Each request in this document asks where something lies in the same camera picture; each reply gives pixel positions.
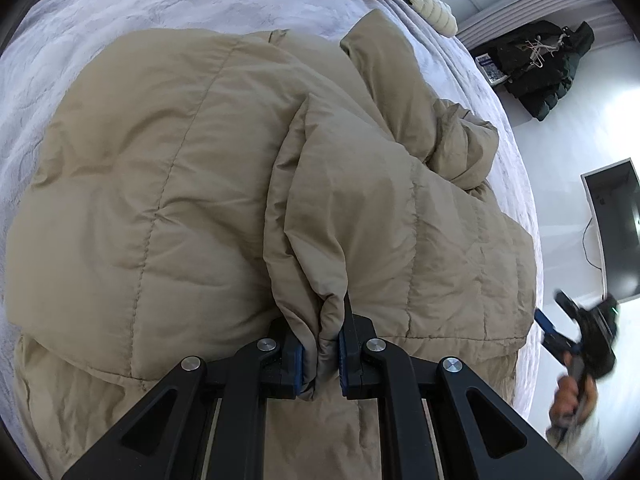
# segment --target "white sleeve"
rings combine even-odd
[[[558,445],[555,428],[546,430],[546,439],[565,460],[582,475],[584,480],[603,480],[609,465],[607,451],[600,437],[598,417],[592,414],[587,421],[569,431]]]

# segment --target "black cord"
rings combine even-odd
[[[587,229],[591,225],[591,220],[593,220],[593,217],[589,218],[589,223],[587,224],[587,227],[584,228],[584,232],[582,233],[582,250],[584,251],[584,257],[587,259],[587,263],[591,267],[595,267],[600,272],[602,272],[602,269],[600,267],[598,267],[597,265],[594,265],[594,264],[591,263],[591,261],[589,260],[589,257],[587,256],[587,247],[584,246],[584,235],[587,234]]]

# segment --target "person's hand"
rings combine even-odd
[[[564,364],[567,366],[571,364],[571,359],[571,354],[566,352],[564,354]],[[584,394],[586,396],[586,402],[578,419],[578,424],[582,424],[587,420],[588,416],[591,415],[591,412],[596,407],[596,402],[598,402],[598,390],[591,376],[587,376],[587,380],[584,383]],[[555,424],[563,415],[572,415],[577,407],[578,383],[572,377],[561,377],[558,379],[558,389],[556,390],[554,403],[549,410],[551,423]]]

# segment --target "silver screw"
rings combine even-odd
[[[382,352],[386,348],[386,341],[377,337],[367,341],[367,348],[372,352]]]
[[[200,358],[195,355],[185,357],[180,363],[183,370],[187,370],[188,372],[193,372],[200,368]]]
[[[451,372],[452,374],[455,374],[460,370],[462,370],[462,361],[455,357],[447,357],[442,362],[442,366],[447,372]]]
[[[271,350],[276,348],[276,346],[276,342],[273,339],[269,339],[268,337],[265,337],[264,339],[260,339],[260,341],[258,341],[258,348],[263,352],[270,352]]]

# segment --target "black puffer jacket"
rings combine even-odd
[[[541,68],[532,67],[532,51],[524,44],[527,41],[533,43],[536,39],[546,44],[554,43],[561,34],[566,35],[561,49],[553,55],[545,54]],[[593,40],[593,30],[586,22],[574,32],[570,28],[541,21],[528,23],[491,40],[473,49],[471,54],[474,57],[489,54],[498,68],[510,76],[505,83],[506,89],[541,121],[571,88],[580,58],[591,48]]]

